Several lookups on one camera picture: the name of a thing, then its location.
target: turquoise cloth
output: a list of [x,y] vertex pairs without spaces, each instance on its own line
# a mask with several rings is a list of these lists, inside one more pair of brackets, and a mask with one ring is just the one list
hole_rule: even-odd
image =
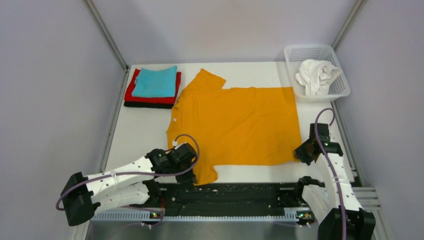
[[135,79],[131,95],[140,98],[169,98],[175,96],[177,66],[153,71],[142,68]]

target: gray wall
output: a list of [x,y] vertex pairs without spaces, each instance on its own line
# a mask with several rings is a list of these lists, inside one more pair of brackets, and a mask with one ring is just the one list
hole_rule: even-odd
[[0,239],[69,239],[55,203],[98,165],[123,75],[83,1],[1,1]]
[[127,64],[284,59],[335,40],[354,0],[94,0]]
[[395,239],[423,238],[423,13],[422,0],[370,0],[337,51],[351,88],[342,112]]

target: plastic basket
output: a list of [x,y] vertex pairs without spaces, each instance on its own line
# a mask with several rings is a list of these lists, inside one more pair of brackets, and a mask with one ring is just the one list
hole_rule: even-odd
[[307,59],[325,60],[331,62],[334,66],[342,69],[336,53],[328,45],[294,45],[284,48],[285,64],[287,66],[288,78],[293,86],[296,102],[331,102],[340,97],[346,97],[351,93],[351,89],[342,72],[330,85],[328,95],[305,95],[305,87],[300,85],[295,78],[299,72],[301,63]]

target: orange t-shirt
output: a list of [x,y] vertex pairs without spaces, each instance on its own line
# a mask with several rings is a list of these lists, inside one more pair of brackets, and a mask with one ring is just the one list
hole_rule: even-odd
[[[181,92],[167,131],[168,145],[179,134],[193,136],[200,158],[197,185],[218,179],[215,165],[277,165],[294,160],[301,143],[291,87],[222,89],[225,79],[202,69]],[[178,143],[195,144],[182,136]]]

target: crumpled white towel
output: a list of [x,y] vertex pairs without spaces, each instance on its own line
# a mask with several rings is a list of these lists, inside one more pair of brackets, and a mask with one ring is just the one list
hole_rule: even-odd
[[308,59],[302,62],[295,77],[305,86],[306,95],[328,95],[330,85],[341,73],[330,61]]

